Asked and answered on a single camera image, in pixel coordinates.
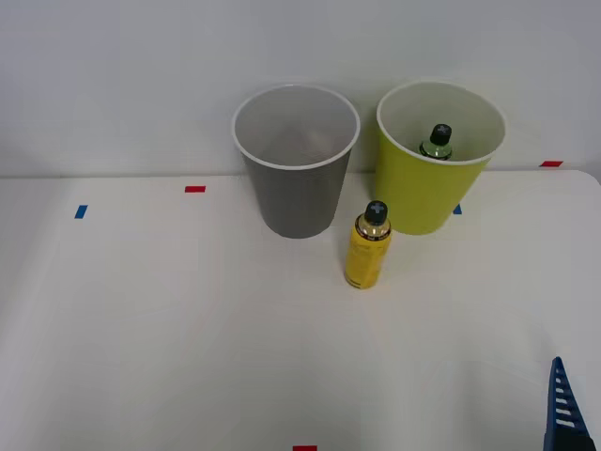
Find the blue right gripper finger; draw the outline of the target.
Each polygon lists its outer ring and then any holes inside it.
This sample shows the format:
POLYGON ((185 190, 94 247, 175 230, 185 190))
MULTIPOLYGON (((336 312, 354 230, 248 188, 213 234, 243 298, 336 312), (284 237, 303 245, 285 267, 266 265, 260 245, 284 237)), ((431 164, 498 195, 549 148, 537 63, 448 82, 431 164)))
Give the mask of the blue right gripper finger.
POLYGON ((550 369, 543 450, 596 450, 559 356, 553 359, 550 369))

